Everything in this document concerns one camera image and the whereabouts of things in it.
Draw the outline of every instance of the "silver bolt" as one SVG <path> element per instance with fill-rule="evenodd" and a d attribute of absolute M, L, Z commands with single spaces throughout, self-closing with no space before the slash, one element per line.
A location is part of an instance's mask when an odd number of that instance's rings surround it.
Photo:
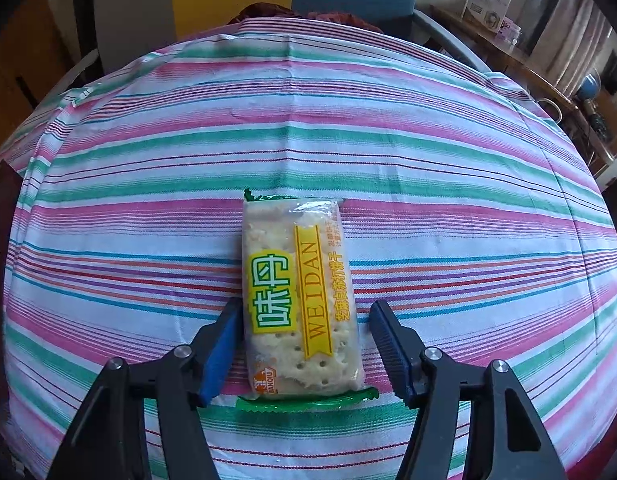
<path fill-rule="evenodd" d="M 188 357 L 192 354 L 192 350 L 191 347 L 188 345 L 179 345 L 175 347 L 175 350 L 173 350 L 173 354 L 175 354 L 175 357 L 184 359 L 185 357 Z"/>
<path fill-rule="evenodd" d="M 425 350 L 425 356 L 431 361 L 438 361 L 442 358 L 442 351 L 434 346 L 429 346 L 429 348 Z"/>
<path fill-rule="evenodd" d="M 113 357 L 108 360 L 106 367 L 109 370 L 119 370 L 120 368 L 122 368 L 123 364 L 124 364 L 124 361 L 122 361 L 121 357 Z"/>
<path fill-rule="evenodd" d="M 509 365 L 506 361 L 502 361 L 502 359 L 496 359 L 495 361 L 493 361 L 493 368 L 495 368 L 496 372 L 504 374 L 508 372 Z"/>

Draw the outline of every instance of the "blue gripper pad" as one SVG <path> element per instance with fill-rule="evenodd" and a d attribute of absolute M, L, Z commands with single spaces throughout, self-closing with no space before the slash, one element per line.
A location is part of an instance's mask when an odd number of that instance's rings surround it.
<path fill-rule="evenodd" d="M 420 377 L 415 372 L 420 370 L 420 352 L 424 349 L 422 340 L 415 330 L 400 325 L 383 300 L 371 305 L 369 325 L 393 391 L 407 406 L 413 407 L 417 395 L 415 382 Z"/>
<path fill-rule="evenodd" d="M 214 345 L 202 360 L 202 383 L 198 391 L 202 406 L 208 406 L 210 400 L 220 394 L 222 384 L 230 370 L 233 357 L 239 343 L 242 341 L 244 329 L 242 326 L 242 304 L 232 305 L 230 301 L 218 320 L 212 325 L 202 327 L 200 335 L 214 338 Z"/>

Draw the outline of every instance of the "beige curtain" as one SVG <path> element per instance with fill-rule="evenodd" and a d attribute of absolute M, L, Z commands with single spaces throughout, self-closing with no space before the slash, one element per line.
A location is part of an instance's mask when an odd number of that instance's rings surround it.
<path fill-rule="evenodd" d="M 529 67 L 572 96 L 591 72 L 611 30 L 593 0 L 559 0 L 531 53 Z"/>

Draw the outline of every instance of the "striped tablecloth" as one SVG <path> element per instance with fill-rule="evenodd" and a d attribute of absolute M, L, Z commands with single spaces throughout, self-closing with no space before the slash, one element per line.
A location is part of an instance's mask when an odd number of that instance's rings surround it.
<path fill-rule="evenodd" d="M 245 187 L 345 199 L 364 367 L 381 396 L 240 412 L 238 359 L 201 414 L 224 480 L 394 477 L 415 415 L 369 335 L 376 298 L 457 360 L 508 360 L 569 469 L 617 412 L 617 236 L 569 139 L 501 74 L 333 23 L 248 20 L 42 104 L 2 157 L 24 186 L 1 426 L 40 478 L 110 356 L 157 358 L 240 295 Z M 463 405 L 451 477 L 468 421 Z M 146 423 L 165 478 L 154 404 Z"/>

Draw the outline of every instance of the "transparent packaging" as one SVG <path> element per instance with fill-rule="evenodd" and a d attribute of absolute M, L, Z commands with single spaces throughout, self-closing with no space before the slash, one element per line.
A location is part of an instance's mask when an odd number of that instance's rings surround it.
<path fill-rule="evenodd" d="M 364 387 L 337 201 L 244 202 L 246 359 L 255 396 L 335 396 Z"/>

